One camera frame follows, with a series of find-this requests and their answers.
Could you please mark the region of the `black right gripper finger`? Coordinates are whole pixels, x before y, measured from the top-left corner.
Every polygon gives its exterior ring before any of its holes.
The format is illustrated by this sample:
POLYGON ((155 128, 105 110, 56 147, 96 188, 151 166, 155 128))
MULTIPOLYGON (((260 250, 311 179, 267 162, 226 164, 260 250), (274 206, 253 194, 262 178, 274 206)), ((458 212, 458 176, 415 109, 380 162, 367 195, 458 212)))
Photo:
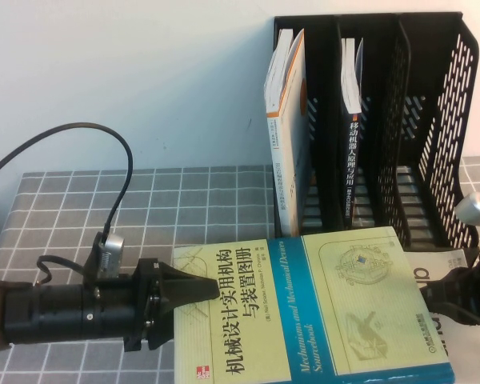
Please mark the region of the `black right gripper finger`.
POLYGON ((444 278, 431 281, 423 287, 423 299, 429 312, 447 317, 457 317, 462 302, 458 287, 458 278, 464 272, 463 268, 451 270, 444 278))

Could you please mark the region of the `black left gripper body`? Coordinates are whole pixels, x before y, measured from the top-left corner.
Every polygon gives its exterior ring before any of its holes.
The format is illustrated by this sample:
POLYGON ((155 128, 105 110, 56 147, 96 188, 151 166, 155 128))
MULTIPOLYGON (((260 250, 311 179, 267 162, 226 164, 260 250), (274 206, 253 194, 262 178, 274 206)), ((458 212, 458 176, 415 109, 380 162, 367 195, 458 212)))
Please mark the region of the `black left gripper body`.
POLYGON ((140 261, 132 275, 122 274, 98 284, 99 334, 120 337, 125 352, 140 351, 144 341, 148 347, 148 327, 157 313, 167 312, 162 310, 163 263, 157 259, 140 261))

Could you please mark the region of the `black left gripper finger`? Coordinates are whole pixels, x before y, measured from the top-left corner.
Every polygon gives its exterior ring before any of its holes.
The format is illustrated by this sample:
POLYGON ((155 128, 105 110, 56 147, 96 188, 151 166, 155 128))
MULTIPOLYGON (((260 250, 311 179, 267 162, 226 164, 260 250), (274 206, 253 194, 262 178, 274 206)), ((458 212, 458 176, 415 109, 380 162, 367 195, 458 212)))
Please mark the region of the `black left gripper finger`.
POLYGON ((172 310, 157 316, 146 332, 148 347, 160 347, 174 338, 174 312, 172 310))
POLYGON ((218 283, 162 264, 162 310, 218 298, 218 283))

